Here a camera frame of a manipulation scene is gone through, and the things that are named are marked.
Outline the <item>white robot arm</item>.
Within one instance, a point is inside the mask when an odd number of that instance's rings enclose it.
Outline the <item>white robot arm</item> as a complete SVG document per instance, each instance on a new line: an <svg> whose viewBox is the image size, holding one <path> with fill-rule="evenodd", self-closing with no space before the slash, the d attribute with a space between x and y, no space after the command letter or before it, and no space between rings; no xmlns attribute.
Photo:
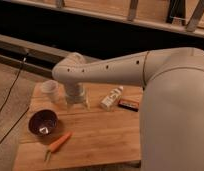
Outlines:
<svg viewBox="0 0 204 171"><path fill-rule="evenodd" d="M70 54L52 76L72 103L82 99L83 83L143 87L142 171L204 171L204 50L149 50L92 63Z"/></svg>

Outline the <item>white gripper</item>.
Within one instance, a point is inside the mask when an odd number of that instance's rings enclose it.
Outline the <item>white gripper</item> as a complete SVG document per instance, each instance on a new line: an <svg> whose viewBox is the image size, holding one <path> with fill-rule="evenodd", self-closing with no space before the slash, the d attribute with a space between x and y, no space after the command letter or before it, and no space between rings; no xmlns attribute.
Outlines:
<svg viewBox="0 0 204 171"><path fill-rule="evenodd" d="M86 99L86 93L84 86L79 83L75 84L65 84L65 98L66 98L66 111L70 112L72 108L72 104L82 103L84 108L87 110L90 109L88 101L85 101Z"/></svg>

